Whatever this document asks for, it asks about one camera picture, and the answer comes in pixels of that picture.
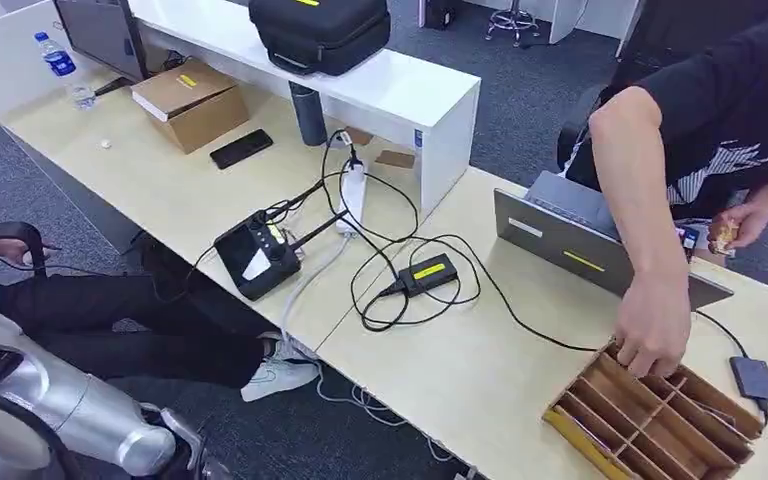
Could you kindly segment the person's right hand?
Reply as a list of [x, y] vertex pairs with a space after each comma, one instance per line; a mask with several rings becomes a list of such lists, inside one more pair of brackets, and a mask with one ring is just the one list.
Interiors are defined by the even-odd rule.
[[618, 310], [617, 361], [637, 378], [668, 376], [681, 362], [690, 332], [688, 273], [635, 274]]

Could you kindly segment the person's left hand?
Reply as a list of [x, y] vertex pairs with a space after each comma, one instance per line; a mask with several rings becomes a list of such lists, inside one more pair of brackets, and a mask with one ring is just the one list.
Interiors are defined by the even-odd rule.
[[768, 203], [750, 201], [714, 217], [709, 227], [709, 251], [733, 256], [737, 249], [756, 241], [768, 225]]

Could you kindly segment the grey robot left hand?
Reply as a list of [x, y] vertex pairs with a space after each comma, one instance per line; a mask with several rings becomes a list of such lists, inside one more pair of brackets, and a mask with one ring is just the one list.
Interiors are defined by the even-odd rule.
[[153, 426], [170, 431], [175, 449], [160, 469], [141, 479], [233, 480], [235, 476], [207, 447], [200, 432], [170, 408], [160, 409], [151, 403], [141, 403], [145, 420]]

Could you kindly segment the seated person's hand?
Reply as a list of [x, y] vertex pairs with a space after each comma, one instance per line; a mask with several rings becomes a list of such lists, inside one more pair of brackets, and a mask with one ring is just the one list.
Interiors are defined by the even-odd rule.
[[21, 267], [33, 265], [31, 248], [19, 239], [0, 239], [0, 258]]

